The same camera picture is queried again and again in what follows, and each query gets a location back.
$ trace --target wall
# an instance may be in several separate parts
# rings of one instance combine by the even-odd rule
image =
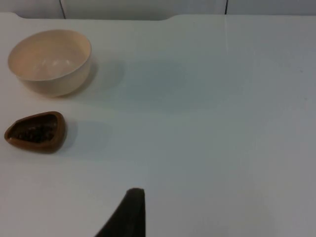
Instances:
[[[161,20],[177,14],[224,14],[226,0],[63,0],[66,18]]]
[[[63,18],[59,0],[0,0],[0,12],[26,18]]]
[[[316,0],[229,0],[228,14],[316,15]]]

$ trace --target black object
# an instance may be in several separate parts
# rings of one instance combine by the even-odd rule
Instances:
[[[50,141],[54,137],[53,130],[56,126],[57,124],[54,124],[54,127],[49,125],[32,126],[17,133],[15,138],[36,143]]]
[[[145,237],[146,211],[143,189],[130,189],[95,237]]]

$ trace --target bowl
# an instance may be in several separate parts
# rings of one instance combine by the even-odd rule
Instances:
[[[46,96],[76,90],[90,71],[91,44],[82,34],[50,30],[19,42],[8,57],[8,66],[29,89]]]

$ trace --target brown dish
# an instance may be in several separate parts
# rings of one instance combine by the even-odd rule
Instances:
[[[63,144],[65,119],[59,112],[46,112],[16,121],[4,134],[5,140],[21,149],[52,153]]]

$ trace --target dark curved object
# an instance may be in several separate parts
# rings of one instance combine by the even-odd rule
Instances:
[[[111,218],[95,237],[145,237],[146,212],[143,189],[130,189]]]

